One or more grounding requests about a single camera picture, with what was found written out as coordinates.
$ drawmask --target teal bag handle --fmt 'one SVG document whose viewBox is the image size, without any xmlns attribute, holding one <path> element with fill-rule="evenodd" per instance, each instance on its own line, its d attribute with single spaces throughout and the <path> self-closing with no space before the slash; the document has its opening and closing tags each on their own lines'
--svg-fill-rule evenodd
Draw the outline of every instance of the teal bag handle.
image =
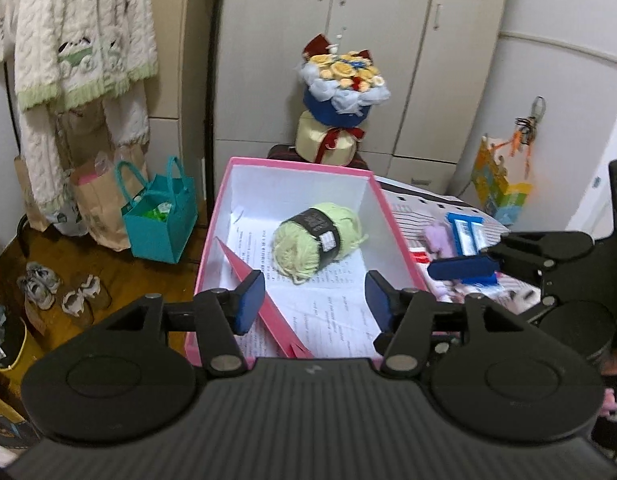
<svg viewBox="0 0 617 480">
<path fill-rule="evenodd" d="M 175 189 L 173 188 L 173 165 L 177 165 L 177 169 L 180 171 L 180 178 L 182 179 L 182 185 L 184 186 L 185 191 L 189 191 L 186 186 L 186 174 L 184 173 L 184 168 L 182 167 L 182 163 L 180 159 L 176 156 L 171 156 L 166 165 L 166 181 L 168 183 L 168 192 L 173 197 L 173 203 L 175 203 Z"/>
<path fill-rule="evenodd" d="M 135 178 L 137 178 L 140 181 L 140 184 L 142 185 L 144 189 L 148 189 L 148 182 L 142 176 L 137 166 L 135 166 L 135 164 L 133 164 L 132 162 L 129 162 L 128 160 L 121 160 L 117 163 L 117 166 L 115 166 L 115 180 L 117 181 L 117 187 L 119 187 L 120 191 L 122 191 L 122 194 L 124 195 L 124 200 L 126 200 L 126 203 L 132 205 L 133 199 L 128 194 L 128 191 L 126 190 L 126 186 L 124 186 L 124 181 L 122 180 L 122 166 L 126 166 L 127 168 L 130 169 L 130 172 L 133 175 L 135 175 Z"/>
</svg>

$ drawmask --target wooden floor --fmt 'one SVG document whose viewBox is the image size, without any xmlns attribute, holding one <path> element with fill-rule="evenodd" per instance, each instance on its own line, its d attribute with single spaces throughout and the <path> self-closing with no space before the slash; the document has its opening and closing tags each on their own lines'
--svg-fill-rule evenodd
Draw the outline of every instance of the wooden floor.
<svg viewBox="0 0 617 480">
<path fill-rule="evenodd" d="M 24 234 L 30 246 L 30 257 L 26 259 L 17 241 L 0 256 L 0 267 L 5 279 L 14 284 L 26 267 L 26 262 L 39 262 L 53 269 L 63 280 L 70 280 L 78 272 L 99 276 L 109 293 L 112 304 L 104 312 L 95 312 L 95 322 L 104 319 L 115 310 L 129 304 L 148 292 L 159 292 L 165 301 L 189 301 L 193 296 L 198 265 L 188 259 L 199 261 L 206 229 L 200 215 L 179 264 L 169 265 L 134 258 L 130 250 L 116 253 L 97 245 L 90 236 L 82 238 L 63 237 L 50 227 L 45 233 L 27 228 Z M 40 311 L 48 331 L 44 337 L 37 337 L 42 348 L 50 350 L 82 332 L 64 314 L 58 302 L 50 310 Z M 183 352 L 184 333 L 170 336 L 170 346 Z"/>
</svg>

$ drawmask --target black label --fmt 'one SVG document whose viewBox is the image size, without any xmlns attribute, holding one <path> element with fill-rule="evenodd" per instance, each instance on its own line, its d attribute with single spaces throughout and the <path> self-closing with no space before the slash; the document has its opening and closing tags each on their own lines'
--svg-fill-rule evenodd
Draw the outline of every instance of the black label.
<svg viewBox="0 0 617 480">
<path fill-rule="evenodd" d="M 306 211 L 289 218 L 288 222 L 295 222 L 306 229 L 308 234 L 317 241 L 317 253 L 319 265 L 317 270 L 323 269 L 340 252 L 340 234 L 331 219 L 319 209 L 307 209 Z"/>
</svg>

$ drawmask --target dark red ribbon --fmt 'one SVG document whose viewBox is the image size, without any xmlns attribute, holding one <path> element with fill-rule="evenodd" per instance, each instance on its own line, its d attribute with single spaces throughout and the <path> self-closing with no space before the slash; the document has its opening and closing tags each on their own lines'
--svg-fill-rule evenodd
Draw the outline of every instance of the dark red ribbon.
<svg viewBox="0 0 617 480">
<path fill-rule="evenodd" d="M 327 130 L 327 134 L 324 136 L 324 139 L 322 139 L 322 142 L 317 149 L 317 155 L 315 157 L 316 164 L 322 163 L 322 158 L 326 150 L 335 150 L 337 147 L 337 139 L 339 138 L 342 130 L 352 135 L 358 142 L 364 138 L 364 130 L 361 128 L 329 128 Z"/>
</svg>

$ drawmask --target pink box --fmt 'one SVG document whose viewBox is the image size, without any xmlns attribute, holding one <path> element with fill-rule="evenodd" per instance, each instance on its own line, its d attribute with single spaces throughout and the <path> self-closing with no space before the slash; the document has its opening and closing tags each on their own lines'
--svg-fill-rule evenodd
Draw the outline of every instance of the pink box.
<svg viewBox="0 0 617 480">
<path fill-rule="evenodd" d="M 271 263 L 271 237 L 281 222 L 321 202 L 354 210 L 368 239 L 341 262 L 293 285 Z M 370 171 L 259 158 L 232 158 L 220 186 L 202 253 L 195 293 L 239 283 L 219 238 L 253 269 L 265 273 L 266 290 L 288 324 L 316 358 L 380 356 L 380 332 L 364 300 L 367 270 L 380 271 L 396 288 L 428 290 L 411 263 L 407 244 Z M 252 364 L 279 356 L 260 319 L 237 340 Z M 200 365 L 194 333 L 185 342 L 188 360 Z"/>
</svg>

